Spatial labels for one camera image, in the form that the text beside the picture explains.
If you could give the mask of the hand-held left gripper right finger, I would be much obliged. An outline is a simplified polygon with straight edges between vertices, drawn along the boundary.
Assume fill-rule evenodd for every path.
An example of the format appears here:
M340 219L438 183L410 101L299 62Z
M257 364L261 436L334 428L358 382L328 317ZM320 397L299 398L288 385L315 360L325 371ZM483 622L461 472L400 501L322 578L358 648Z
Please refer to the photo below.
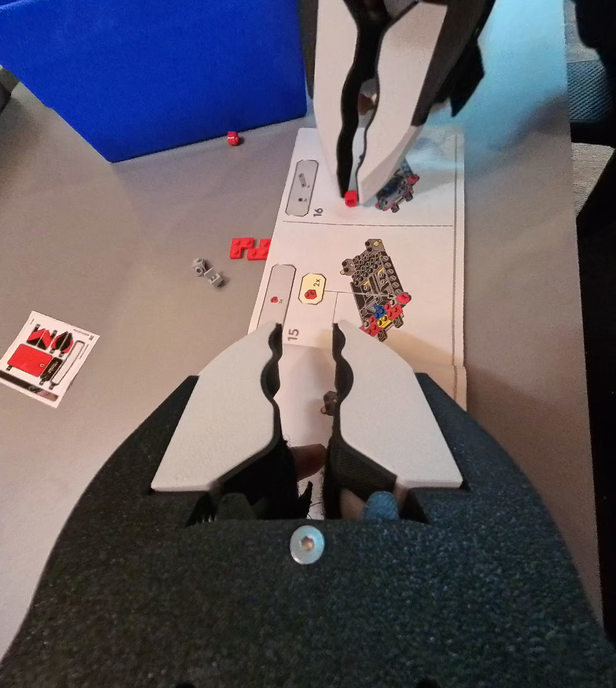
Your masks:
M333 472L351 491L458 488L461 472L413 368L348 321L333 326Z

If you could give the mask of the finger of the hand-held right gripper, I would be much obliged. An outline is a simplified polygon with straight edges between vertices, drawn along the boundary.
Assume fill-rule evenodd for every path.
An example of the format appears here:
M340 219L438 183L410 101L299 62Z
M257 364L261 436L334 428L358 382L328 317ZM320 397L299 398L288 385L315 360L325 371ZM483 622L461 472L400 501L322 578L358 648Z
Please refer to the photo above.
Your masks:
M354 1L319 1L313 111L327 167L340 195L349 190L359 124L358 10Z
M484 78L480 47L495 1L383 1L373 63L376 102L364 129L359 200L376 196L430 114L466 106Z

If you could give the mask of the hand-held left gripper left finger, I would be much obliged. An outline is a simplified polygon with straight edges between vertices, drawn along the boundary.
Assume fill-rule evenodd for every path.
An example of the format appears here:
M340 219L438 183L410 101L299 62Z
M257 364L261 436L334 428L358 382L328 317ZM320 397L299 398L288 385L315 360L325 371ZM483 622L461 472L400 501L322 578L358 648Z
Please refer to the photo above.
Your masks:
M210 491L277 446L282 334L279 323L267 322L201 371L150 484L154 491Z

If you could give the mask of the dark lego car model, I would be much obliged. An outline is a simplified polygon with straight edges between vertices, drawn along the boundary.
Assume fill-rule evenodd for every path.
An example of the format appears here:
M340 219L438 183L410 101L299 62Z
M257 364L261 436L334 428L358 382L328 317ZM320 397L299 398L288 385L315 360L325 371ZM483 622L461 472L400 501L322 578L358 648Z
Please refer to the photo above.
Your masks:
M393 176L375 195L375 207L383 212L397 213L402 203L413 200L414 187L419 180L420 176L404 158Z

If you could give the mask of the lego instruction booklet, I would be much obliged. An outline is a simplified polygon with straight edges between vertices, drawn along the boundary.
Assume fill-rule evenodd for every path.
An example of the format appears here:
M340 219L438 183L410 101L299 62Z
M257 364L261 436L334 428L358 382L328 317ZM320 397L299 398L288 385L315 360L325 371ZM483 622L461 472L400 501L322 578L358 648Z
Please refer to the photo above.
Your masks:
M248 330L275 309L285 344L330 349L333 322L350 321L466 408L463 135L423 132L398 174L412 185L384 210L349 208L318 132L298 130Z

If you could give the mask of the person's left hand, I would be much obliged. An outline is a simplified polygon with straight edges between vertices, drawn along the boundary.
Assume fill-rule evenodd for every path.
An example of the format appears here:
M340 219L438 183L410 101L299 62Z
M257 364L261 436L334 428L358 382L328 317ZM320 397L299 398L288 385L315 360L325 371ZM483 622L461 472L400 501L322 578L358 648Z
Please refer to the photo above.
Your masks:
M297 481L314 476L324 467L327 448L322 444L290 446L289 451L294 459Z

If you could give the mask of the blue plastic bin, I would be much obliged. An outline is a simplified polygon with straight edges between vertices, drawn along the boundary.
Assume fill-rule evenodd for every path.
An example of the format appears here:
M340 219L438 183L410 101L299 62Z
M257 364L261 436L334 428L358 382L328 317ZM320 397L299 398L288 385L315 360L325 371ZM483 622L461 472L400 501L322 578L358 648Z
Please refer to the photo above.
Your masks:
M110 162L301 118L295 1L0 1L0 64Z

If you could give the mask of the red black sticker sheet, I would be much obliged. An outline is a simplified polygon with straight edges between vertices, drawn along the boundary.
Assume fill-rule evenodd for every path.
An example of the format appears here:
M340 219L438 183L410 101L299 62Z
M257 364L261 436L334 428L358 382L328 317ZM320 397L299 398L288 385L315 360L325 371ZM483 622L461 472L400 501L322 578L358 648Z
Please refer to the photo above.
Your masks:
M0 383L57 408L100 336L32 311L0 359Z

